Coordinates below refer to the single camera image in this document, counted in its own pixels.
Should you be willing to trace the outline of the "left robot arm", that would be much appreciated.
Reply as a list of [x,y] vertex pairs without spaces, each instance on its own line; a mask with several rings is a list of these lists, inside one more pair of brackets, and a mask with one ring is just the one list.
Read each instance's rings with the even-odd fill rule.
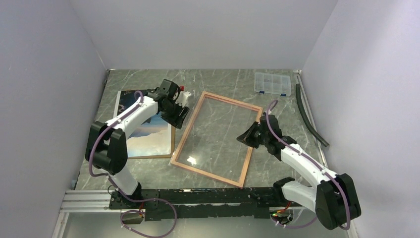
[[85,152],[90,176],[106,177],[129,208],[138,207],[144,199],[141,184],[126,166],[127,138],[155,115],[181,129],[190,110],[187,105],[191,93],[165,79],[159,87],[137,90],[134,96],[135,102],[116,117],[91,124]]

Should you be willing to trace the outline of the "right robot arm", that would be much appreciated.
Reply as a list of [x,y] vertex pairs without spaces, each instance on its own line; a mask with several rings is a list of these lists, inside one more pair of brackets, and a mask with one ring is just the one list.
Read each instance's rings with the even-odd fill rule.
[[310,184],[303,185],[291,177],[275,182],[272,199],[277,205],[298,203],[314,212],[316,220],[328,230],[347,229],[350,221],[362,214],[353,179],[323,166],[296,140],[282,135],[274,115],[263,114],[237,141],[251,148],[264,146],[269,154],[291,166]]

